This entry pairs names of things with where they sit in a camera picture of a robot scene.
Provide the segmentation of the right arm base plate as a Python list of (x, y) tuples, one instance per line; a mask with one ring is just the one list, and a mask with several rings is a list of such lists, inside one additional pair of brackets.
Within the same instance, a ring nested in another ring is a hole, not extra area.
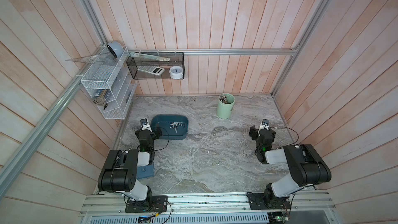
[(252, 192), (247, 192), (246, 197), (248, 198), (251, 210), (289, 210), (291, 207), (291, 203), (288, 198), (278, 198), (269, 193), (254, 194)]

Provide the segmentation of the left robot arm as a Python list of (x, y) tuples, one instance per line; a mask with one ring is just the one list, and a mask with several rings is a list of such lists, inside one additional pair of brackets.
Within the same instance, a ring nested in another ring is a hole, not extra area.
[(99, 174), (97, 186), (100, 191), (120, 193), (135, 202), (152, 202), (150, 187), (137, 179), (138, 168), (150, 166), (155, 157), (154, 141), (163, 135), (161, 128), (140, 128), (136, 136), (139, 149), (110, 150)]

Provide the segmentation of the teal plastic storage tray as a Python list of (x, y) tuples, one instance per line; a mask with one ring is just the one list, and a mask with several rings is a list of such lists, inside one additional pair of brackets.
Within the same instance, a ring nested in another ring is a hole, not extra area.
[(183, 115), (156, 115), (150, 123), (153, 131), (160, 128), (162, 140), (184, 140), (188, 134), (189, 120)]

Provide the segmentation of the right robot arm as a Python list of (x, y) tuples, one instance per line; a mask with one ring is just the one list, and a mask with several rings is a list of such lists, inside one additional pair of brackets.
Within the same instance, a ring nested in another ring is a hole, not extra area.
[(306, 186), (330, 182), (332, 174), (315, 148), (308, 144), (290, 144), (273, 149), (276, 132), (263, 123), (259, 128), (251, 126), (249, 137), (256, 141), (255, 155), (262, 164), (286, 164), (289, 173), (270, 183), (264, 192), (264, 201), (286, 200)]

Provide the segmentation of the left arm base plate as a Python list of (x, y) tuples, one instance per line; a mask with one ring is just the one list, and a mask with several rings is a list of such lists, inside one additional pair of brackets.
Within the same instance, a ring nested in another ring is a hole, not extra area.
[(126, 213), (163, 213), (167, 211), (168, 196), (152, 196), (144, 201), (128, 199)]

